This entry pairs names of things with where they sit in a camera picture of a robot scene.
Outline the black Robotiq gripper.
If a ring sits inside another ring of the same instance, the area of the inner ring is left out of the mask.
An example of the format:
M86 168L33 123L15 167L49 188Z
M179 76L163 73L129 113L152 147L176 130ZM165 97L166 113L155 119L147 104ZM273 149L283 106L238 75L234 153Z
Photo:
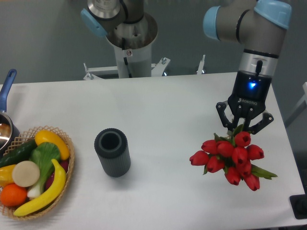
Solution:
M274 121L271 113L266 110L265 101L272 78L248 74L239 71L236 75L233 91L227 102L218 102L216 110L223 127L234 131L240 118L245 120L243 128L247 132L257 134ZM233 114L230 121L225 114L227 106Z

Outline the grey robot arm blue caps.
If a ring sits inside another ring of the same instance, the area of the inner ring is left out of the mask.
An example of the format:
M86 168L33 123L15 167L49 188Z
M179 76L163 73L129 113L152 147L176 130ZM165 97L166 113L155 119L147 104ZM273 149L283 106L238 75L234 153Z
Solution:
M278 0L235 0L206 12L202 27L207 37L244 45L233 91L216 105L229 134L256 134L273 121L265 101L291 14L291 6ZM90 0L81 18L113 46L120 78L153 76L152 43L158 29L142 0Z

